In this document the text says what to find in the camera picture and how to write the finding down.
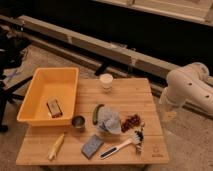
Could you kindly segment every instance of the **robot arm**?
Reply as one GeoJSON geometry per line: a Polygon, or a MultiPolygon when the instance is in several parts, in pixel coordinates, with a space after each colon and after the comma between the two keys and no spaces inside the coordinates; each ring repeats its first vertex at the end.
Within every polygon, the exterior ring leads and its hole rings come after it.
{"type": "Polygon", "coordinates": [[[160,103],[172,110],[182,107],[189,99],[213,115],[213,88],[206,84],[208,79],[209,70],[202,63],[172,70],[167,75],[168,87],[163,90],[160,103]]]}

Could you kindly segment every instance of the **black tripod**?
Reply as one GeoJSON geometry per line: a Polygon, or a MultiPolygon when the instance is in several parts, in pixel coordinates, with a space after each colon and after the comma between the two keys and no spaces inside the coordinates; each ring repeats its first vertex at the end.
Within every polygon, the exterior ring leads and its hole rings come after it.
{"type": "Polygon", "coordinates": [[[24,84],[26,84],[31,79],[32,76],[24,79],[23,81],[17,83],[16,85],[8,89],[4,89],[5,84],[3,83],[3,81],[0,81],[0,133],[7,132],[8,130],[8,126],[2,124],[7,102],[14,103],[15,99],[23,100],[24,96],[14,94],[13,92],[16,91],[18,88],[20,88],[21,86],[23,86],[24,84]]]}

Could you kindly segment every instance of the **scrub brush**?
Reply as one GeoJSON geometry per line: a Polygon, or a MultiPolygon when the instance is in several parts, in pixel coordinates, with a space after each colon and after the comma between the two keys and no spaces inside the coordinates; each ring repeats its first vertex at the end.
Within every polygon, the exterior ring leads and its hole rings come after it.
{"type": "Polygon", "coordinates": [[[134,145],[141,144],[142,140],[143,140],[143,134],[140,131],[135,131],[130,136],[130,138],[128,138],[126,141],[124,141],[123,143],[121,143],[121,144],[119,144],[117,146],[111,147],[106,152],[102,153],[100,155],[100,158],[101,159],[105,159],[108,156],[116,153],[117,151],[119,151],[120,149],[122,149],[123,147],[125,147],[125,146],[127,146],[129,144],[134,144],[134,145]]]}

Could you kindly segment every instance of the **orange plastic bin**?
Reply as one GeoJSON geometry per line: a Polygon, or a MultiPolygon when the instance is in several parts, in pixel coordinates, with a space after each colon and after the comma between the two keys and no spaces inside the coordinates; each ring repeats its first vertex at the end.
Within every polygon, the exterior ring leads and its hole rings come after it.
{"type": "Polygon", "coordinates": [[[17,120],[32,126],[69,125],[74,114],[78,68],[39,68],[30,83],[17,120]],[[47,107],[56,99],[63,113],[52,118],[47,107]]]}

